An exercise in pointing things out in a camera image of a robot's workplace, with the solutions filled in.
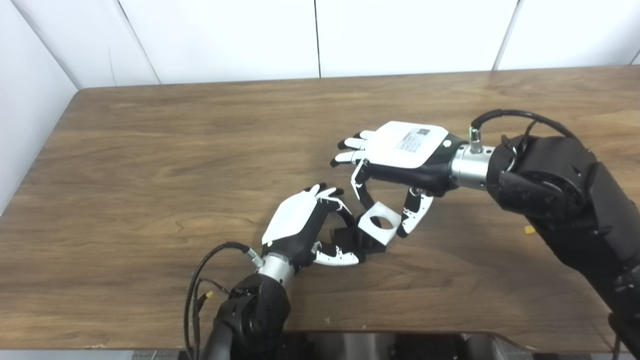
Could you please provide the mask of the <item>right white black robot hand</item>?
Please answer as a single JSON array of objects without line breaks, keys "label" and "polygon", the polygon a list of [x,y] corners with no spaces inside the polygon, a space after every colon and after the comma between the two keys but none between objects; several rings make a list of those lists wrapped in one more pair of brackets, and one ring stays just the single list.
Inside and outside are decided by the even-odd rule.
[{"label": "right white black robot hand", "polygon": [[406,238],[422,221],[434,198],[458,188],[452,161],[467,142],[441,126],[389,121],[375,131],[363,130],[338,143],[331,167],[354,164],[350,185],[365,209],[375,203],[370,179],[407,186],[396,234]]}]

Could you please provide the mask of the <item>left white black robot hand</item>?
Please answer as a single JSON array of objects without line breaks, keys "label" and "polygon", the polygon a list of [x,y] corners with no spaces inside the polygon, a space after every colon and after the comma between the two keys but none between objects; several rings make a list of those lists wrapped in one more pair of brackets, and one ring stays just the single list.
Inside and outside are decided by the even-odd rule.
[{"label": "left white black robot hand", "polygon": [[298,273],[312,264],[352,266],[363,264],[362,251],[347,250],[318,240],[329,214],[338,214],[347,229],[356,230],[352,212],[342,201],[340,187],[321,182],[293,194],[279,204],[262,236],[262,255],[277,255]]}]

